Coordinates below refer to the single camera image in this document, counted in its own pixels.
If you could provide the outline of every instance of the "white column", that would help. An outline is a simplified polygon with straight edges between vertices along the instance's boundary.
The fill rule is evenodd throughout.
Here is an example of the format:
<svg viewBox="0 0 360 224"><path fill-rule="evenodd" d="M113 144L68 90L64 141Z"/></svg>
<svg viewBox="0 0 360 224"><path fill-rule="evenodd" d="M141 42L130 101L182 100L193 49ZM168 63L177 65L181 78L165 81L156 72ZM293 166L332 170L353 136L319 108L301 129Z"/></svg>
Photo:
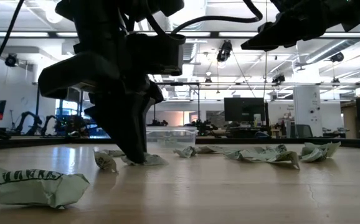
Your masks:
<svg viewBox="0 0 360 224"><path fill-rule="evenodd" d="M310 125L314 137L323 135L320 89L318 86L296 86L293 89L295 124Z"/></svg>

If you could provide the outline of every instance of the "plastic bin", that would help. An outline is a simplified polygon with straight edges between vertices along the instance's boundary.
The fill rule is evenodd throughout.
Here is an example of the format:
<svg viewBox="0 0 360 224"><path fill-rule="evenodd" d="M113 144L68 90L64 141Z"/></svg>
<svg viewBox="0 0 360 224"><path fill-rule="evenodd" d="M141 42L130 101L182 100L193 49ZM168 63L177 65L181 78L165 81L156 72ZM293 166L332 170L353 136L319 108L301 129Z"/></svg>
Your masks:
<svg viewBox="0 0 360 224"><path fill-rule="evenodd" d="M147 148L183 149L195 146L196 127L147 127Z"/></svg>

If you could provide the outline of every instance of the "wooden table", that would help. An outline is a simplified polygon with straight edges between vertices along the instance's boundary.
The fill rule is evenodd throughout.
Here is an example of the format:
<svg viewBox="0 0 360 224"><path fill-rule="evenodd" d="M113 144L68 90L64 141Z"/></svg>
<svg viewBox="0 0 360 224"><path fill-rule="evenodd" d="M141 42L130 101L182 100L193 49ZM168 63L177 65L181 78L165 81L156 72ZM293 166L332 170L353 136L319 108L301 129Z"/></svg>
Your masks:
<svg viewBox="0 0 360 224"><path fill-rule="evenodd" d="M93 159L93 149L113 148L0 150L5 169L79 172L91 183L66 210L0 205L0 223L360 223L360 149L341 148L334 159L301 163L301 170L230 161L220 154L182 159L150 149L169 165L129 167L117 159L116 175L101 172Z"/></svg>

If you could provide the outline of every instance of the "crumpled banknote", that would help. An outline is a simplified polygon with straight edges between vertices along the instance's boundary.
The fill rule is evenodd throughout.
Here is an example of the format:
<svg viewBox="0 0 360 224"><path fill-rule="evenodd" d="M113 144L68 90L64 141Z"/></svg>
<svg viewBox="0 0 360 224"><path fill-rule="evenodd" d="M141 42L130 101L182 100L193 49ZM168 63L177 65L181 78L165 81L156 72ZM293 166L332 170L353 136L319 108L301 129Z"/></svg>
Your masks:
<svg viewBox="0 0 360 224"><path fill-rule="evenodd" d="M130 161L126 156L122 156L121 160L128 165L158 166L158 165L168 165L169 164L166 160L164 160L159 155L151 155L147 152L144 152L144 156L145 156L144 164L134 163L134 162Z"/></svg>
<svg viewBox="0 0 360 224"><path fill-rule="evenodd" d="M94 151L94 160L97 166L103 170L112 170L113 172L118 172L116 169L116 162L108 152Z"/></svg>
<svg viewBox="0 0 360 224"><path fill-rule="evenodd" d="M188 146L187 148L185 148L183 150L175 149L175 150L173 150L173 153L176 153L177 155L179 155L182 158L190 158L192 156L195 156L197 154L197 151L196 151L195 147Z"/></svg>
<svg viewBox="0 0 360 224"><path fill-rule="evenodd" d="M0 168L0 204L64 208L79 201L90 183L83 174Z"/></svg>
<svg viewBox="0 0 360 224"><path fill-rule="evenodd" d="M335 152L341 146L341 142L328 143L322 146L317 146L312 143L305 143L299 156L302 162L319 162L334 156Z"/></svg>
<svg viewBox="0 0 360 224"><path fill-rule="evenodd" d="M122 152L121 150L103 149L102 151L106 152L109 156L112 156L112 157L121 157L121 156L125 155L125 153Z"/></svg>
<svg viewBox="0 0 360 224"><path fill-rule="evenodd" d="M198 154L210 154L215 152L224 153L226 148L220 146L199 146L196 147L196 151Z"/></svg>
<svg viewBox="0 0 360 224"><path fill-rule="evenodd" d="M224 156L237 161L262 161L262 162L286 162L299 169L299 157L296 152L287 151L287 147L281 144L275 148L254 147L252 149L232 150L224 152Z"/></svg>

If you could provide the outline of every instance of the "cable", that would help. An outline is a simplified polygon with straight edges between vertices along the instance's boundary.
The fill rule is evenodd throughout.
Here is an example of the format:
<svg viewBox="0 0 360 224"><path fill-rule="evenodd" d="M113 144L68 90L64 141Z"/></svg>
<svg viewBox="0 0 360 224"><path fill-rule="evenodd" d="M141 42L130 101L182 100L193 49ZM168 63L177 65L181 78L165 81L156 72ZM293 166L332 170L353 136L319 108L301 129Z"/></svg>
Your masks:
<svg viewBox="0 0 360 224"><path fill-rule="evenodd" d="M180 30L186 28L189 25L195 24L202 21L227 21L227 22L241 22L241 23L253 23L258 22L263 19L263 14L256 8L251 0L243 0L250 11L255 15L253 18L239 18L239 17L230 17L230 16L201 16L195 19L191 19L180 26L176 27L172 34L177 34Z"/></svg>
<svg viewBox="0 0 360 224"><path fill-rule="evenodd" d="M14 28L14 24L16 23L17 16L19 14L19 11L20 11L23 3L24 3L24 0L19 0L18 1L18 5L16 7L16 10L14 11L14 14L12 15L12 19L11 19L10 25L8 27L7 34L4 37L3 43L0 46L0 57L1 57L1 54L3 53L4 48L6 47L8 39L10 38L12 28Z"/></svg>
<svg viewBox="0 0 360 224"><path fill-rule="evenodd" d="M234 55L235 62L237 62L238 68L240 69L240 72L241 72L242 76L244 77L245 82L247 83L249 90L252 92L253 97L255 97L255 98L256 98L255 94L253 93L252 88L251 88L251 87L250 87L250 85L249 85L249 82L248 82L247 78L245 77L244 73L242 72L241 66L240 66L240 64L238 63L238 60L237 60L237 57L235 56L234 51L231 51L231 52L232 52L232 54Z"/></svg>
<svg viewBox="0 0 360 224"><path fill-rule="evenodd" d="M174 34L168 35L167 33L165 33L165 31L162 30L161 26L159 26L158 22L156 22L154 16L152 15L151 9L149 8L148 5L148 0L144 0L144 5L146 9L147 21L158 35L160 35L161 37L165 37L167 41L170 41L176 45L182 45L186 42L185 36L175 38Z"/></svg>

